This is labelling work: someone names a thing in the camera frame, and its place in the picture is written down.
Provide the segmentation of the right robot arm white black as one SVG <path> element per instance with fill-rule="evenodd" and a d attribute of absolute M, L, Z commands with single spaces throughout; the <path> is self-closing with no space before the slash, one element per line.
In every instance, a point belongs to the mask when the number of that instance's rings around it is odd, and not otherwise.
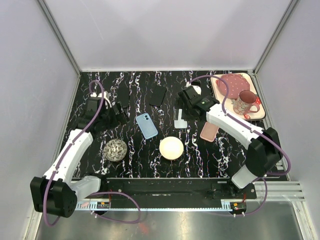
<path fill-rule="evenodd" d="M 216 125 L 246 149 L 245 164 L 231 177 L 228 195 L 239 198 L 245 187 L 262 178 L 283 158 L 278 133 L 272 127 L 263 129 L 225 109 L 213 96 L 202 97 L 193 86 L 178 93 L 182 113 L 187 120 L 206 121 Z"/>

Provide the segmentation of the pink phone case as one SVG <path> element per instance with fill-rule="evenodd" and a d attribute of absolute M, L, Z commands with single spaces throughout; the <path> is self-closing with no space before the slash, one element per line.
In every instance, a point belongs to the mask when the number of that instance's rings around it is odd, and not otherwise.
<path fill-rule="evenodd" d="M 216 138 L 218 130 L 219 130 L 218 126 L 212 123 L 206 122 L 200 133 L 200 138 L 207 142 L 212 143 Z"/>

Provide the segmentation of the light blue phone case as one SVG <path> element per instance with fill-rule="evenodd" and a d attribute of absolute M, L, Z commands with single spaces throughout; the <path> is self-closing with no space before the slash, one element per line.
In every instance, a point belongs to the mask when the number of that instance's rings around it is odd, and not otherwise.
<path fill-rule="evenodd" d="M 158 135 L 158 130 L 148 113 L 143 113 L 141 115 L 138 115 L 135 118 L 135 121 L 138 124 L 142 132 L 142 135 L 146 140 L 151 139 Z"/>

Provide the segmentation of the light blue smartphone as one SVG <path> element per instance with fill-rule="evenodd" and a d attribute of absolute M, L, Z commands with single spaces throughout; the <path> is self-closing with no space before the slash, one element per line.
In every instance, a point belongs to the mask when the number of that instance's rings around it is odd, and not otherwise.
<path fill-rule="evenodd" d="M 173 122 L 175 129 L 186 129 L 188 127 L 188 122 L 182 118 L 182 113 L 183 110 L 181 108 L 173 109 Z"/>

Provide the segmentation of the black smartphone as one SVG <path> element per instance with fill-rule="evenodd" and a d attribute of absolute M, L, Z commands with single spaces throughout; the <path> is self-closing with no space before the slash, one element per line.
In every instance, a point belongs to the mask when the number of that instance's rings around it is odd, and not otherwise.
<path fill-rule="evenodd" d="M 117 100 L 124 109 L 127 109 L 130 105 L 130 89 L 128 87 L 120 87 L 117 92 Z"/>
<path fill-rule="evenodd" d="M 156 86 L 153 89 L 149 104 L 154 107 L 160 107 L 163 103 L 167 92 L 167 88 L 164 86 Z"/>

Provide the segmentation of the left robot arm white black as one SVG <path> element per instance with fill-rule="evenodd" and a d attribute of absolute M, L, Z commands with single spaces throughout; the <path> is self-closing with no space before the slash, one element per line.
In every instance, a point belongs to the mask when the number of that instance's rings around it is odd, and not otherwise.
<path fill-rule="evenodd" d="M 97 176 L 87 175 L 72 183 L 73 174 L 98 133 L 129 122 L 122 104 L 110 104 L 107 97 L 91 96 L 74 123 L 69 138 L 52 166 L 30 182 L 36 212 L 68 218 L 79 201 L 93 194 L 103 198 L 108 186 Z"/>

